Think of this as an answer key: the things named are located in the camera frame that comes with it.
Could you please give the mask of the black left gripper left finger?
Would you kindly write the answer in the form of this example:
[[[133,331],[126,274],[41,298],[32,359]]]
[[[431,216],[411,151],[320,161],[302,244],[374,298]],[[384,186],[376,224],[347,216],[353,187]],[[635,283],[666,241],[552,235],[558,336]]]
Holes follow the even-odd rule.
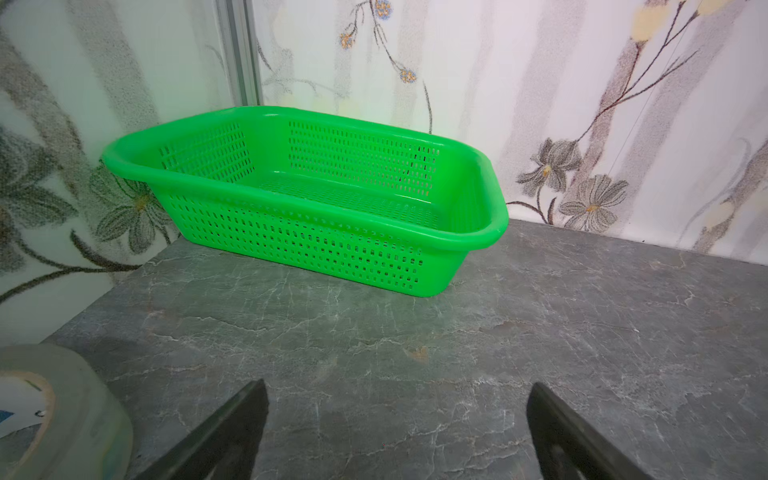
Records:
[[[262,379],[248,382],[140,479],[249,479],[269,411]]]

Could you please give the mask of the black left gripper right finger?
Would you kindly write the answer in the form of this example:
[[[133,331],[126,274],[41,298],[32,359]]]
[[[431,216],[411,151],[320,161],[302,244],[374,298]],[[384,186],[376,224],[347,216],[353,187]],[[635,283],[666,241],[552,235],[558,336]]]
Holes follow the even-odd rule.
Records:
[[[544,479],[652,479],[542,382],[526,418]]]

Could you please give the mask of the clear tape roll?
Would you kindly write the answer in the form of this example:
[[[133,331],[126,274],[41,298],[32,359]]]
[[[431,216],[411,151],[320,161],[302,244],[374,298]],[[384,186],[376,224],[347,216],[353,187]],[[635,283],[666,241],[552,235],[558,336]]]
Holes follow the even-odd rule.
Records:
[[[123,479],[125,408],[88,362],[51,345],[1,349],[1,477]]]

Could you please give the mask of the green plastic basket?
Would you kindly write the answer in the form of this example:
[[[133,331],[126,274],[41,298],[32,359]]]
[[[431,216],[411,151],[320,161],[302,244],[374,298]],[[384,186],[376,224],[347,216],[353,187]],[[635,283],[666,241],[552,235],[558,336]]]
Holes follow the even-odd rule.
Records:
[[[504,234],[490,160],[357,119],[248,106],[126,135],[102,154],[189,241],[417,297]]]

